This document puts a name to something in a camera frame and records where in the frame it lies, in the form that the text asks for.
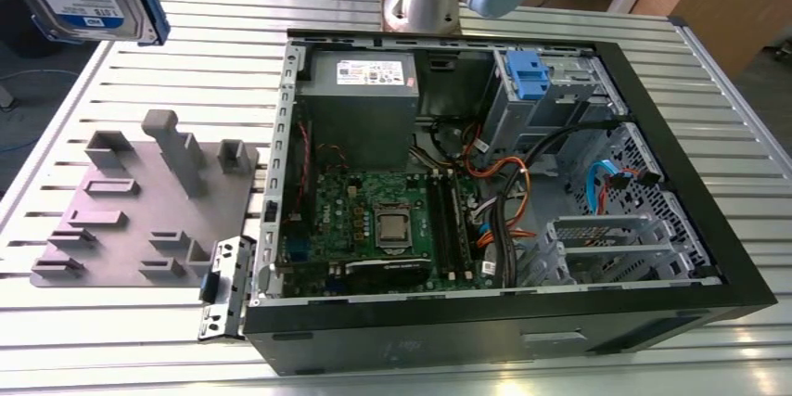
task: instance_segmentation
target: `aluminum work table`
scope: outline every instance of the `aluminum work table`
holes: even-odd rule
[[[0,393],[663,395],[792,392],[792,163],[695,36],[664,18],[463,10],[464,32],[617,42],[779,297],[635,354],[280,378],[249,345],[197,345],[193,288],[35,288],[96,130],[143,138],[149,108],[201,142],[268,143],[289,27],[377,30],[379,0],[161,0],[163,47],[100,44],[0,204]],[[245,233],[257,236],[267,166]]]

